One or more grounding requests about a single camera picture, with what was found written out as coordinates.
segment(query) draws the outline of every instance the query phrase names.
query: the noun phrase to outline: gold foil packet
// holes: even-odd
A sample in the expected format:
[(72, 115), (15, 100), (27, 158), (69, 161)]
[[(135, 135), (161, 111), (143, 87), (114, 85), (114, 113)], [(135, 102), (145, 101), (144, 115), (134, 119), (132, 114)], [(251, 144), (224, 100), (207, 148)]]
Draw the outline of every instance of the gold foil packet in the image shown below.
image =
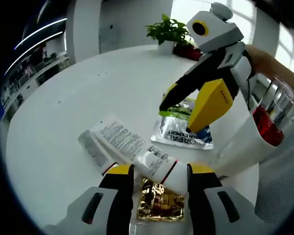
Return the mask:
[(144, 178), (137, 216), (156, 221), (181, 221), (184, 218), (184, 197)]

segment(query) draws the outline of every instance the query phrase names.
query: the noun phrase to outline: ceiling light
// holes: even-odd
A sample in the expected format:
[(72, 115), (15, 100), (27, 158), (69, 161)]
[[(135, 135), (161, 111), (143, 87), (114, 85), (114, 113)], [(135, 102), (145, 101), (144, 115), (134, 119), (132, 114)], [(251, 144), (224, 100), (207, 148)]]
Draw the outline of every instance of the ceiling light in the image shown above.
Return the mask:
[(15, 47), (14, 49), (16, 49), (20, 44), (22, 44), (24, 41), (26, 41), (28, 38), (30, 38), (30, 37), (33, 36), (34, 34), (38, 33), (39, 31), (41, 31), (41, 30), (43, 30), (43, 29), (45, 29), (45, 28), (47, 28), (47, 27), (49, 27), (49, 26), (51, 26), (51, 25), (54, 25), (54, 24), (57, 24), (57, 23), (59, 23), (59, 22), (66, 21), (66, 20), (67, 20), (67, 18), (63, 18), (63, 19), (61, 19), (61, 20), (58, 20), (58, 21), (52, 22), (52, 23), (47, 24), (47, 25), (45, 25), (44, 27), (42, 27), (42, 28), (36, 30), (35, 32), (29, 34), (26, 38), (24, 38), (23, 40), (21, 40), (20, 43), (17, 44), (16, 47)]
[(61, 34), (61, 33), (63, 33), (63, 31), (61, 31), (61, 32), (59, 32), (59, 33), (56, 33), (56, 34), (53, 34), (53, 35), (51, 35), (51, 36), (49, 36), (49, 37), (47, 37), (47, 38), (45, 38), (44, 40), (41, 40), (39, 43), (36, 43), (35, 45), (33, 45), (30, 49), (28, 49), (27, 51), (25, 51), (22, 55), (20, 55), (11, 65), (10, 65), (10, 67), (6, 70), (6, 72), (4, 73), (4, 75), (6, 75), (6, 73), (10, 70), (10, 68), (12, 68), (12, 66), (16, 63), (16, 62), (18, 62), (18, 60), (19, 59), (21, 59), (26, 53), (28, 53), (30, 50), (32, 50), (34, 47), (36, 47), (36, 46), (38, 46), (40, 43), (42, 43), (42, 42), (44, 42), (44, 41), (46, 41), (46, 40), (48, 40), (48, 39), (50, 39), (50, 38), (52, 38), (52, 37), (54, 37), (54, 36), (57, 36), (57, 35), (59, 35), (59, 34)]
[(39, 22), (39, 20), (40, 20), (42, 14), (43, 14), (45, 8), (47, 7), (48, 3), (49, 3), (49, 0), (47, 0), (45, 2), (45, 4), (43, 5), (43, 7), (40, 9), (39, 14), (38, 14), (38, 17), (37, 17), (37, 23)]
[(67, 51), (67, 33), (66, 33), (66, 31), (64, 31), (63, 40), (64, 40), (64, 50)]

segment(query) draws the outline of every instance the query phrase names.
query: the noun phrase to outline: white column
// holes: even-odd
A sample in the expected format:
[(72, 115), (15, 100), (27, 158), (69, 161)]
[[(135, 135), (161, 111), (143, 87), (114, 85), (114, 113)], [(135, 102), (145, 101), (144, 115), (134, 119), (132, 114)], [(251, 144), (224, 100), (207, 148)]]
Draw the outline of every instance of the white column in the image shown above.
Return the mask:
[(70, 63), (99, 54), (101, 0), (72, 0), (66, 21), (67, 52)]
[[(271, 56), (275, 57), (276, 49), (279, 42), (280, 24), (276, 22), (268, 14), (256, 9), (256, 24), (252, 44), (258, 49), (268, 52)], [(258, 74), (258, 80), (262, 84), (267, 84), (267, 78), (262, 74)], [(255, 86), (256, 78), (251, 79), (250, 88)]]

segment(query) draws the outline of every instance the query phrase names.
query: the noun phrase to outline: window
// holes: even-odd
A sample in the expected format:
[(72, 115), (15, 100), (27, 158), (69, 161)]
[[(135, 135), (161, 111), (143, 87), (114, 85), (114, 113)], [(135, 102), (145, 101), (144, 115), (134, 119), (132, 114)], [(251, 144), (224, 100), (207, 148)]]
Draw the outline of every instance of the window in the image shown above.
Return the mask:
[(250, 44), (255, 25), (255, 7), (249, 0), (174, 0), (171, 10), (171, 18), (187, 23), (198, 11), (209, 11), (213, 2), (220, 2), (228, 6), (233, 12), (234, 22), (244, 35), (242, 40)]
[(280, 24), (279, 45), (275, 59), (294, 72), (294, 38), (282, 24)]

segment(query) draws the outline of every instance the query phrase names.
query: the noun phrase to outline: white wall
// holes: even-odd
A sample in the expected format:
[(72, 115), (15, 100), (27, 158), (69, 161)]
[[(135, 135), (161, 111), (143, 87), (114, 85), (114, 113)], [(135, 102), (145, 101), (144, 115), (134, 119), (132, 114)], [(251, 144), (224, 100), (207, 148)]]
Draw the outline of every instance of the white wall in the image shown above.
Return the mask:
[[(170, 16), (173, 0), (110, 0), (103, 2), (100, 13), (100, 27), (104, 35), (101, 42), (109, 40), (111, 49), (156, 44), (157, 41), (146, 37), (144, 25), (161, 22), (162, 13)], [(109, 39), (107, 29), (113, 25)]]
[(101, 0), (72, 0), (66, 21), (67, 52), (74, 64), (99, 54)]
[(62, 33), (60, 37), (52, 39), (46, 42), (46, 53), (47, 57), (50, 57), (52, 53), (59, 54), (64, 51), (64, 34)]

